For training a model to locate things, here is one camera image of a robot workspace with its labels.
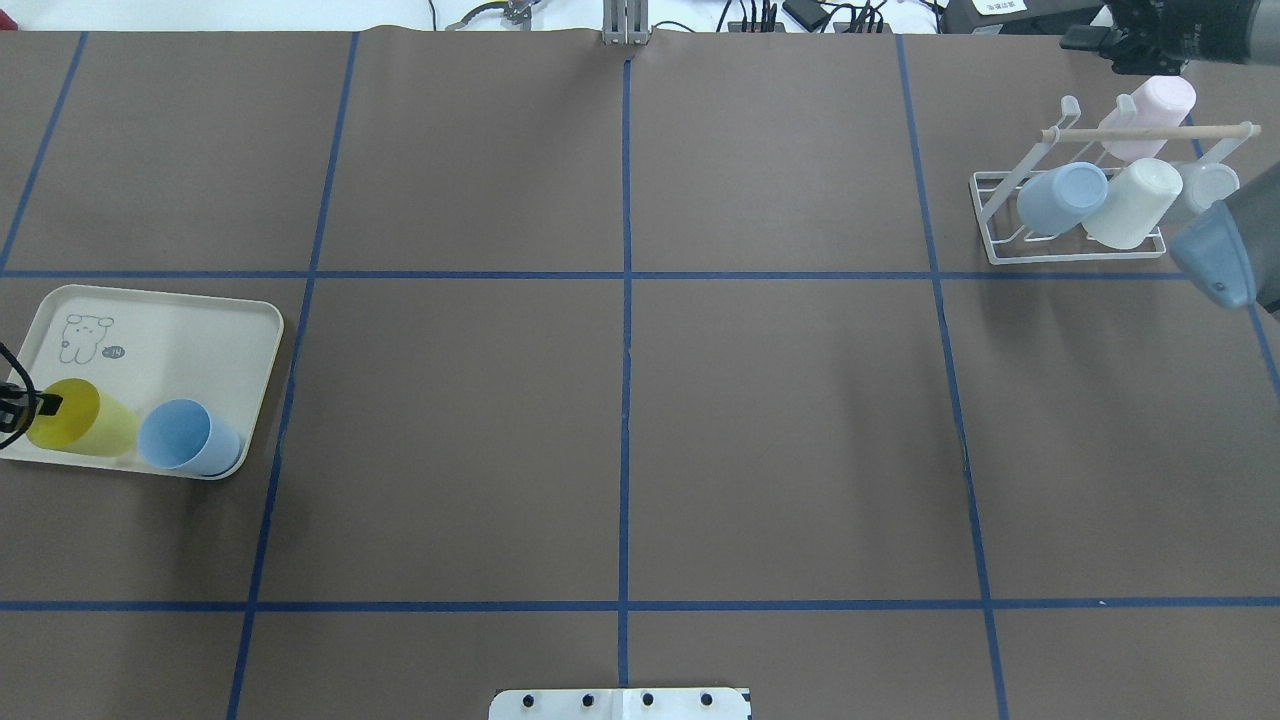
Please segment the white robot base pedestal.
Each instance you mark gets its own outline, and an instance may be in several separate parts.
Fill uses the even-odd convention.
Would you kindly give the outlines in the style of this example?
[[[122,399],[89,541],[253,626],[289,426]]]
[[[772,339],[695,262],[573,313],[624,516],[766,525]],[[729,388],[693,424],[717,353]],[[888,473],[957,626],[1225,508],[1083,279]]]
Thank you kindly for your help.
[[[489,719],[751,719],[750,692],[732,687],[509,689]]]

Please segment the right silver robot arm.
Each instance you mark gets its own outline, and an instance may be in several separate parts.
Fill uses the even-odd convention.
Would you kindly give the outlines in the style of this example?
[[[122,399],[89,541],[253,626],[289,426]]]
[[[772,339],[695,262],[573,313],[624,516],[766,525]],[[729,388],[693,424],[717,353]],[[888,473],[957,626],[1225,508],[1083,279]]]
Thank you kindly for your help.
[[[1094,53],[1121,76],[1179,76],[1190,61],[1277,67],[1276,1],[1106,1],[1112,23],[1074,26],[1068,50]],[[1279,306],[1279,168],[1271,165],[1185,225],[1169,252],[1220,307]]]

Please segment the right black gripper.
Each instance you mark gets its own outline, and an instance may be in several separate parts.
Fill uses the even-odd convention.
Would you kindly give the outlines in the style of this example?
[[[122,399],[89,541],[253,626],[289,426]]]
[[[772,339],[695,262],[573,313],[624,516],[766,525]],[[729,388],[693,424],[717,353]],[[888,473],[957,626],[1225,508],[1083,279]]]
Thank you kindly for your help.
[[[1100,53],[1120,74],[1175,76],[1189,61],[1249,59],[1249,1],[1107,1],[1114,28],[1073,26],[1060,47]]]

